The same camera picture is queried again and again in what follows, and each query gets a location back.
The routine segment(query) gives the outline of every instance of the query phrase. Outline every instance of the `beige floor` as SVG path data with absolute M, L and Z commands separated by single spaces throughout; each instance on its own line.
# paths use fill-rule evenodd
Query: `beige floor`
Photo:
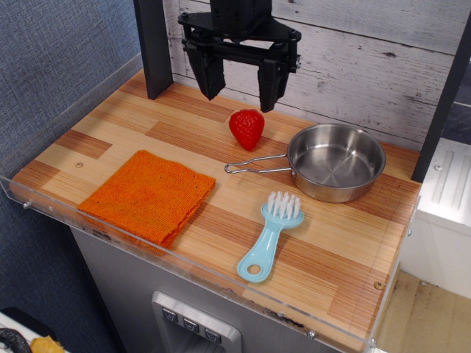
M 387 353 L 471 352 L 471 300 L 401 271 L 377 342 Z

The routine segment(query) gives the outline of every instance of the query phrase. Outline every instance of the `control panel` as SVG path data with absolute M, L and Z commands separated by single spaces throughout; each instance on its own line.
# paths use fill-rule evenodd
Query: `control panel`
M 152 307 L 169 353 L 192 352 L 194 342 L 201 346 L 195 335 L 211 343 L 211 352 L 242 352 L 241 333 L 235 327 L 160 291 L 153 293 Z

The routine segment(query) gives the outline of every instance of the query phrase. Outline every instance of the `yellow object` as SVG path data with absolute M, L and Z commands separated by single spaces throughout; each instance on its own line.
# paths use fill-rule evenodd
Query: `yellow object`
M 35 338 L 30 348 L 32 353 L 65 353 L 64 348 L 50 336 Z

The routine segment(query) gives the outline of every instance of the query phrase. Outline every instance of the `wooden countertop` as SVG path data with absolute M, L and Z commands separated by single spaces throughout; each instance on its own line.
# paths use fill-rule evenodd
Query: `wooden countertop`
M 202 271 L 208 283 L 231 289 L 268 314 L 278 313 L 274 317 L 286 324 L 316 330 L 321 339 L 359 352 L 363 346 L 350 336 L 368 340 L 377 318 L 385 291 L 374 284 L 388 283 L 417 201 L 420 184 L 410 178 L 418 154 L 384 144 L 386 169 L 367 195 L 345 204 L 320 202 L 297 189 L 289 172 L 224 171 L 227 163 L 286 153 L 291 138 L 313 125 L 264 114 L 263 137 L 248 152 L 228 127 L 230 115 L 244 108 L 254 107 L 221 96 L 209 102 L 198 90 L 179 84 L 149 100 L 140 72 L 13 180 L 39 193 L 30 191 L 24 198 L 44 202 L 46 195 L 73 209 L 140 149 L 215 177 L 215 190 L 171 250 L 222 275 Z M 269 160 L 263 166 L 288 166 L 288 161 Z M 300 196 L 305 220 L 280 236 L 269 278 L 246 283 L 236 266 L 263 229 L 260 207 L 273 190 Z

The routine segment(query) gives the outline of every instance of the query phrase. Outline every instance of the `blue fabric wall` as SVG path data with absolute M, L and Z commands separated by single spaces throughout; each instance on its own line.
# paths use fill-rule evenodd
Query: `blue fabric wall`
M 0 1 L 0 175 L 11 178 L 141 68 L 132 0 Z M 0 308 L 71 352 L 118 352 L 65 225 L 0 195 Z

